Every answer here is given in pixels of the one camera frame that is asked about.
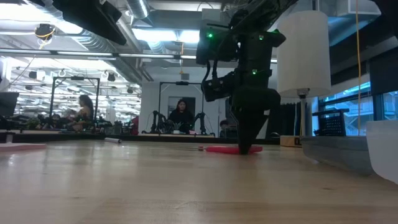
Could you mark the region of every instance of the red object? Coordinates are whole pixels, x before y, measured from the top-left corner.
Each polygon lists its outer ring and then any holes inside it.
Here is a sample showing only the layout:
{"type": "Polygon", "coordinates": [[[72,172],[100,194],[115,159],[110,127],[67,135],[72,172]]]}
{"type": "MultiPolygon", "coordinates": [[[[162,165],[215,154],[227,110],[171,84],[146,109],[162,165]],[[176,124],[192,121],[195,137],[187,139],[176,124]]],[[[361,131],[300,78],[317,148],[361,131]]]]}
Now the red object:
{"type": "Polygon", "coordinates": [[[139,117],[138,116],[136,116],[135,118],[133,118],[132,120],[131,120],[131,134],[132,135],[138,135],[138,120],[139,120],[139,117]]]}
{"type": "MultiPolygon", "coordinates": [[[[207,152],[219,152],[226,154],[239,154],[238,146],[208,146],[206,149],[207,152]]],[[[253,154],[256,152],[261,152],[262,146],[252,146],[249,150],[249,154],[253,154]]]]}

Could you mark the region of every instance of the ceiling light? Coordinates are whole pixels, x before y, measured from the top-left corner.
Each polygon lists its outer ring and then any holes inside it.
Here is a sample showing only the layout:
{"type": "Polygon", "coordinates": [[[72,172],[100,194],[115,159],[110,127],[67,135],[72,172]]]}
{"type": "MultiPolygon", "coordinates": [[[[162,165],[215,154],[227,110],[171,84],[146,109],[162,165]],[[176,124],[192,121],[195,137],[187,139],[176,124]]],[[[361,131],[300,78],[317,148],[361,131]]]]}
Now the ceiling light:
{"type": "Polygon", "coordinates": [[[60,70],[60,71],[58,72],[58,76],[59,76],[59,77],[65,77],[66,74],[67,74],[67,73],[65,72],[65,69],[62,69],[62,70],[60,70]]]}
{"type": "Polygon", "coordinates": [[[134,57],[134,58],[174,58],[174,55],[164,54],[119,54],[120,57],[134,57]]]}
{"type": "Polygon", "coordinates": [[[134,93],[134,90],[129,86],[129,88],[127,88],[127,93],[132,94],[132,93],[134,93]]]}
{"type": "Polygon", "coordinates": [[[197,57],[194,55],[181,55],[181,59],[193,59],[195,60],[197,57]]]}
{"type": "Polygon", "coordinates": [[[56,26],[67,34],[80,34],[83,28],[67,21],[61,21],[56,26]]]}
{"type": "Polygon", "coordinates": [[[111,53],[101,53],[101,52],[62,52],[58,51],[60,55],[76,55],[76,56],[112,56],[111,53]]]}
{"type": "Polygon", "coordinates": [[[116,58],[107,58],[107,57],[88,57],[88,60],[116,60],[116,58]]]}
{"type": "Polygon", "coordinates": [[[107,70],[105,70],[102,74],[101,74],[101,78],[108,78],[108,76],[109,76],[109,73],[108,73],[108,71],[107,70]]]}
{"type": "Polygon", "coordinates": [[[115,76],[114,76],[114,73],[110,73],[110,74],[108,75],[108,81],[114,82],[115,80],[116,80],[116,78],[115,78],[115,76]]]}
{"type": "Polygon", "coordinates": [[[16,54],[51,54],[48,50],[0,49],[0,53],[16,54]]]}
{"type": "Polygon", "coordinates": [[[221,9],[220,2],[197,2],[188,1],[160,1],[151,0],[150,6],[158,10],[170,10],[170,11],[202,11],[202,9],[221,9]]]}
{"type": "MultiPolygon", "coordinates": [[[[97,86],[83,85],[82,88],[97,88],[97,86]]],[[[99,88],[116,88],[115,86],[99,86],[99,88]]]]}
{"type": "Polygon", "coordinates": [[[199,30],[184,30],[178,40],[185,43],[197,43],[199,42],[199,30]]]}
{"type": "Polygon", "coordinates": [[[49,13],[43,13],[32,5],[0,4],[0,20],[48,22],[52,19],[49,13]]]}
{"type": "Polygon", "coordinates": [[[37,78],[37,72],[29,72],[29,78],[36,79],[37,78]]]}
{"type": "Polygon", "coordinates": [[[177,35],[175,35],[175,32],[172,30],[133,29],[132,31],[138,40],[147,42],[177,40],[177,35]]]}

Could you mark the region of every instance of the lamp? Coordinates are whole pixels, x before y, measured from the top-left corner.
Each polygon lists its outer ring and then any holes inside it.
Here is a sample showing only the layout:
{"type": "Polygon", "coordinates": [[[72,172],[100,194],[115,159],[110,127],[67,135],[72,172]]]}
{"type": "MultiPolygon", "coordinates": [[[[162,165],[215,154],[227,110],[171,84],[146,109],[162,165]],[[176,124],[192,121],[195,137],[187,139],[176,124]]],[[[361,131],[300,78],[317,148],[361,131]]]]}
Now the lamp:
{"type": "Polygon", "coordinates": [[[129,87],[127,88],[127,93],[130,93],[130,94],[133,94],[133,93],[134,93],[134,90],[132,89],[131,86],[129,86],[129,87]]]}
{"type": "Polygon", "coordinates": [[[330,92],[328,17],[319,11],[297,12],[278,24],[286,41],[277,49],[278,92],[301,100],[305,135],[306,97],[330,92]]]}
{"type": "Polygon", "coordinates": [[[109,73],[108,75],[108,81],[110,82],[114,82],[116,80],[114,73],[109,73]]]}

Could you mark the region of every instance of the woman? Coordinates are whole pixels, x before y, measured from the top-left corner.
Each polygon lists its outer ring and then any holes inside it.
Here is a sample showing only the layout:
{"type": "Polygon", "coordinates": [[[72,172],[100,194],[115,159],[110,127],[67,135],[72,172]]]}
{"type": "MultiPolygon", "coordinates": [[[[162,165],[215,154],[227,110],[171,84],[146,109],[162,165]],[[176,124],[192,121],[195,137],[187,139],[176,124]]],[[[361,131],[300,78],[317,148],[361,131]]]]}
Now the woman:
{"type": "Polygon", "coordinates": [[[181,124],[179,130],[189,134],[190,126],[193,123],[193,115],[189,112],[185,100],[181,99],[178,101],[176,109],[172,111],[168,120],[173,121],[174,124],[181,124]]]}
{"type": "Polygon", "coordinates": [[[76,121],[72,123],[75,131],[82,131],[84,126],[88,126],[93,120],[93,101],[90,97],[88,95],[80,95],[79,105],[81,110],[77,113],[76,121]]]}
{"type": "Polygon", "coordinates": [[[80,95],[79,96],[79,105],[81,106],[81,110],[77,113],[77,117],[80,120],[93,120],[93,101],[88,97],[88,95],[80,95]]]}

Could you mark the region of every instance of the wooden table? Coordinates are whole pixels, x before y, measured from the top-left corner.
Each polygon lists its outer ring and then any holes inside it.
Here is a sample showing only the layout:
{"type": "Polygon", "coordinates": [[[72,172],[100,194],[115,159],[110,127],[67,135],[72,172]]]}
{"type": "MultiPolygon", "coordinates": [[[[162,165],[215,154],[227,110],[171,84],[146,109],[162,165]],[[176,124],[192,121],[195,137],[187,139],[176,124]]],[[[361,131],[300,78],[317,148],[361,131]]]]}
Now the wooden table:
{"type": "Polygon", "coordinates": [[[396,224],[398,185],[294,148],[251,156],[199,144],[50,142],[0,153],[4,224],[396,224]]]}
{"type": "Polygon", "coordinates": [[[140,136],[161,136],[161,137],[181,137],[181,138],[215,138],[214,135],[201,134],[140,134],[140,136]]]}

